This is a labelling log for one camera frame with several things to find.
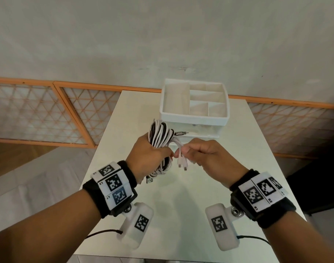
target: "storage box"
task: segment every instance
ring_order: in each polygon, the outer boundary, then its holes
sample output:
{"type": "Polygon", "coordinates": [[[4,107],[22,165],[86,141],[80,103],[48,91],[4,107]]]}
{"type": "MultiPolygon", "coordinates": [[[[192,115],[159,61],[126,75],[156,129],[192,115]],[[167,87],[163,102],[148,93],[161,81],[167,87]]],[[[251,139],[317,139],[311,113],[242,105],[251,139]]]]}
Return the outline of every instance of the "storage box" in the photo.
{"type": "Polygon", "coordinates": [[[229,99],[221,83],[165,79],[160,118],[183,137],[219,137],[229,119],[229,99]]]}

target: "white camera housing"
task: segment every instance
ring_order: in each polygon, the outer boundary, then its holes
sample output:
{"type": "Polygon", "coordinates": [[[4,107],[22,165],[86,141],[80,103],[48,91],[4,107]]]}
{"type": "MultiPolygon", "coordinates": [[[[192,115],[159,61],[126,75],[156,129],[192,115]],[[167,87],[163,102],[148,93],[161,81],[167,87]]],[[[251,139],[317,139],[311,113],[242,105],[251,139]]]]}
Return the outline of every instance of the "white camera housing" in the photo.
{"type": "Polygon", "coordinates": [[[135,203],[131,205],[129,212],[122,212],[126,217],[120,230],[122,234],[117,234],[117,239],[132,249],[137,249],[143,240],[147,228],[149,227],[154,210],[145,203],[135,203]]]}
{"type": "Polygon", "coordinates": [[[240,241],[232,222],[244,213],[232,206],[225,208],[222,203],[207,207],[205,212],[219,249],[227,251],[237,248],[240,241]]]}

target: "cable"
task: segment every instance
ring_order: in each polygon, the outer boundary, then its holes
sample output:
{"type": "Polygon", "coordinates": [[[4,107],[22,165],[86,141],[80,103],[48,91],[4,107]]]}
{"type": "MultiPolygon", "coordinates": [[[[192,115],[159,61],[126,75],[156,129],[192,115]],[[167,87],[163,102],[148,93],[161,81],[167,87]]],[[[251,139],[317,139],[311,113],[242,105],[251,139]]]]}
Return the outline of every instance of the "cable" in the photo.
{"type": "Polygon", "coordinates": [[[91,237],[91,236],[97,235],[97,234],[102,234],[103,232],[116,232],[116,233],[118,233],[118,234],[122,234],[122,233],[123,233],[121,230],[112,230],[112,229],[111,229],[111,230],[103,230],[103,231],[95,232],[95,233],[93,233],[93,234],[89,234],[89,235],[86,237],[86,239],[89,238],[89,237],[91,237]]]}
{"type": "Polygon", "coordinates": [[[263,238],[261,238],[261,237],[257,237],[257,236],[251,236],[251,235],[238,235],[237,238],[238,238],[238,239],[241,239],[241,238],[253,238],[253,239],[258,239],[258,240],[265,241],[267,244],[270,245],[270,243],[269,243],[266,239],[263,239],[263,238]]]}
{"type": "MultiPolygon", "coordinates": [[[[188,163],[184,155],[181,153],[181,148],[183,144],[180,142],[177,136],[185,135],[187,132],[174,132],[173,129],[169,129],[167,124],[162,120],[155,120],[152,122],[150,131],[148,133],[148,139],[152,146],[155,148],[162,148],[164,146],[169,146],[171,142],[174,142],[179,147],[179,157],[178,157],[178,166],[184,167],[184,170],[187,170],[188,163]]],[[[165,174],[172,165],[172,158],[167,157],[162,160],[157,169],[150,173],[148,176],[151,178],[156,177],[157,175],[165,174]]]]}

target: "forearm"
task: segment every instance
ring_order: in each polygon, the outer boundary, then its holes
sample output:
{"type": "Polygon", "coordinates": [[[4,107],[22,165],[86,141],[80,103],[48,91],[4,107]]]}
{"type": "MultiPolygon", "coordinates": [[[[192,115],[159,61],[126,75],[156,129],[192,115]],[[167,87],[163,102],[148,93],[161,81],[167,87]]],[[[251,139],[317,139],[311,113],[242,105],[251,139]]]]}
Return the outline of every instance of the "forearm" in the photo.
{"type": "Polygon", "coordinates": [[[281,263],[334,263],[334,249],[296,212],[263,230],[281,263]]]}
{"type": "Polygon", "coordinates": [[[0,232],[0,263],[67,262],[100,221],[85,190],[0,232]]]}

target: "lattice screen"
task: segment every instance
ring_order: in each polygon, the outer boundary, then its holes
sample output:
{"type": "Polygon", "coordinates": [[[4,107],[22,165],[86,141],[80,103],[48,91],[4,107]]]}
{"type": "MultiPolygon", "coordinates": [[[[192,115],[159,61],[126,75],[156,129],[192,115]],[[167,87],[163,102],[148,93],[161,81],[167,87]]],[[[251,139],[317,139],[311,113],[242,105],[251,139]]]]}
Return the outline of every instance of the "lattice screen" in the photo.
{"type": "Polygon", "coordinates": [[[274,153],[317,156],[334,143],[334,110],[249,103],[274,153]]]}
{"type": "Polygon", "coordinates": [[[0,84],[0,138],[85,144],[50,87],[0,84]]]}
{"type": "Polygon", "coordinates": [[[96,145],[110,120],[120,92],[64,88],[96,145]]]}

